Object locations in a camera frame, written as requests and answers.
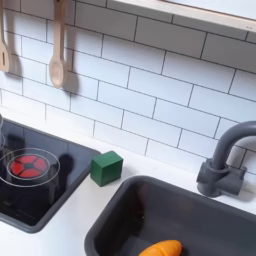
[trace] wooden spatula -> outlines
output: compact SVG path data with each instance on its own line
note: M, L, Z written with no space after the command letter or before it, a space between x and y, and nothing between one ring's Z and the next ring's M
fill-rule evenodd
M10 52L4 40L3 0L0 0L0 71L9 72Z
M51 81L55 88L60 88L67 75L64 60L64 26L65 6L67 0L54 1L54 47L53 56L50 62L49 71Z

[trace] faucet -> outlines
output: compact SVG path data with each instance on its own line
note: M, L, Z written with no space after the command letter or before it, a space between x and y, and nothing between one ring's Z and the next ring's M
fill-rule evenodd
M201 194L212 198L222 195L223 192L239 194L246 168L235 172L227 166L226 162L235 143L249 136L256 136L256 121L235 125L222 135L213 157L207 159L200 168L197 189Z

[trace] toy carrot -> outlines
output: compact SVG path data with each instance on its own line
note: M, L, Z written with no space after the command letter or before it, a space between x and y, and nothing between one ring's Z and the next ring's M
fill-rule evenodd
M146 248L139 256L179 256L181 250L179 241L167 240Z

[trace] green toy cube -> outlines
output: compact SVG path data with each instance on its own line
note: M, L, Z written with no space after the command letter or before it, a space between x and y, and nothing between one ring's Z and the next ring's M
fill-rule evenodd
M114 151L96 156L91 162L91 179L100 187L120 179L123 159Z

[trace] black sink basin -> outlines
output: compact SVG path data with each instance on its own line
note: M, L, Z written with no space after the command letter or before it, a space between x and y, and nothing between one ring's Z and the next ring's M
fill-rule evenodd
M165 182L125 181L85 239L87 256L138 256L179 240L182 256L255 256L256 216Z

